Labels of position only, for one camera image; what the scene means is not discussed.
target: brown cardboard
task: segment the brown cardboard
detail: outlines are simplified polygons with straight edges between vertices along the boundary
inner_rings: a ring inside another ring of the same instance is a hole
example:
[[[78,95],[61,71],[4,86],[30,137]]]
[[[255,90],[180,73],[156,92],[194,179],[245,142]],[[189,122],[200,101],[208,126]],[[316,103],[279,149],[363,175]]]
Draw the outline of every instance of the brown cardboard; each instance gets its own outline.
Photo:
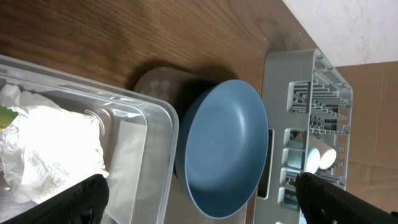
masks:
[[[398,211],[398,62],[338,70],[354,90],[347,191]]]

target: black object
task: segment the black object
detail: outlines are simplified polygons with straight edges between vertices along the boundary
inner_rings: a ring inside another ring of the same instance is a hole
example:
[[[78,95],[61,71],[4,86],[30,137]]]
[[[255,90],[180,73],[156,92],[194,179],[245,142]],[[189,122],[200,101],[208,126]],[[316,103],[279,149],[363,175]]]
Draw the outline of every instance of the black object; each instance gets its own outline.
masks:
[[[96,174],[3,223],[97,224],[108,199],[108,183]]]
[[[308,172],[295,181],[298,204],[308,224],[390,224],[395,215],[355,197],[345,190]]]

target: wooden surface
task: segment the wooden surface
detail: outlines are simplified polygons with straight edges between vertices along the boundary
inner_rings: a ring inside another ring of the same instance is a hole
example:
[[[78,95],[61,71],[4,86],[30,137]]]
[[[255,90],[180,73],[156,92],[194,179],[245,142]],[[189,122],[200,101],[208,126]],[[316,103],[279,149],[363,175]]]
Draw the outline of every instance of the wooden surface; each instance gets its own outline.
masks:
[[[282,0],[0,1],[0,54],[127,89],[170,66],[260,93],[266,53],[314,47]]]

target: white wall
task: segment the white wall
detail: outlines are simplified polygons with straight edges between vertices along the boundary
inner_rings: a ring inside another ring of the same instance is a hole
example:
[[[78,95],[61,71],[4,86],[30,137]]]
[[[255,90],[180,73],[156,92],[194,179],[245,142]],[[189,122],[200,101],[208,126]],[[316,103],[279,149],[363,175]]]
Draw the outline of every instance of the white wall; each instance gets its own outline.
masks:
[[[284,0],[334,66],[398,60],[398,0]]]

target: green object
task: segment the green object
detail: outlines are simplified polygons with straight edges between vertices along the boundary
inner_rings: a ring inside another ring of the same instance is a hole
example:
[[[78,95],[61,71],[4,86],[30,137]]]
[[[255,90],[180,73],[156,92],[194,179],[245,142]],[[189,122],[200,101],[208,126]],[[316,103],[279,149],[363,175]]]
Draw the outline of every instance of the green object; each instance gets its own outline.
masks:
[[[3,130],[8,127],[17,116],[17,112],[13,112],[5,107],[0,107],[0,129]]]

